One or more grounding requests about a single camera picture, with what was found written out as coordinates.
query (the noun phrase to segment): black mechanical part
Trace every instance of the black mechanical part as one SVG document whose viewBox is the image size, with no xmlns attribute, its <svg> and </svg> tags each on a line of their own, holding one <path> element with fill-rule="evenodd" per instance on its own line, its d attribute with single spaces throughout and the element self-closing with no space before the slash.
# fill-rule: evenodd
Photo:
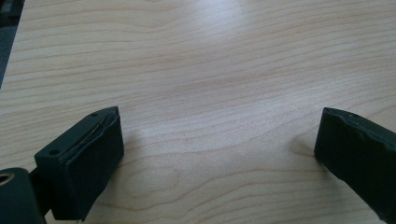
<svg viewBox="0 0 396 224">
<path fill-rule="evenodd" d="M 315 156 L 387 223 L 396 223 L 396 133 L 346 111 L 324 108 Z"/>
<path fill-rule="evenodd" d="M 40 214 L 29 174 L 22 168 L 0 171 L 0 223 L 46 223 Z"/>
<path fill-rule="evenodd" d="M 0 195 L 12 192 L 12 183 L 25 190 L 22 193 L 33 196 L 17 198 L 11 193 L 11 200 L 14 197 L 17 203 L 8 205 L 2 197 L 0 223 L 45 223 L 43 216 L 50 209 L 58 220 L 84 220 L 123 153 L 118 108 L 114 106 L 90 114 L 36 153 L 37 168 L 29 175 L 20 168 L 15 169 L 23 170 L 24 176 L 21 172 L 2 171 L 14 177 L 6 184 L 0 184 Z M 21 178 L 25 182 L 15 181 Z M 19 206 L 20 200 L 29 202 L 29 207 Z M 15 221 L 16 213 L 27 212 L 41 217 L 41 222 Z M 3 222 L 3 218 L 14 221 Z"/>
<path fill-rule="evenodd" d="M 18 25 L 24 0 L 0 0 L 0 27 Z"/>
</svg>

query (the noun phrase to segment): wood grain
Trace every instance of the wood grain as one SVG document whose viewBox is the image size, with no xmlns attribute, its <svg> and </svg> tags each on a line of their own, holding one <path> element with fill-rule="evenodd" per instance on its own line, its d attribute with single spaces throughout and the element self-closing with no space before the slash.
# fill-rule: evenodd
<svg viewBox="0 0 396 224">
<path fill-rule="evenodd" d="M 313 147 L 324 106 L 396 131 L 395 52 L 391 0 L 26 1 L 0 168 L 118 105 L 126 154 L 85 223 L 381 223 Z"/>
</svg>

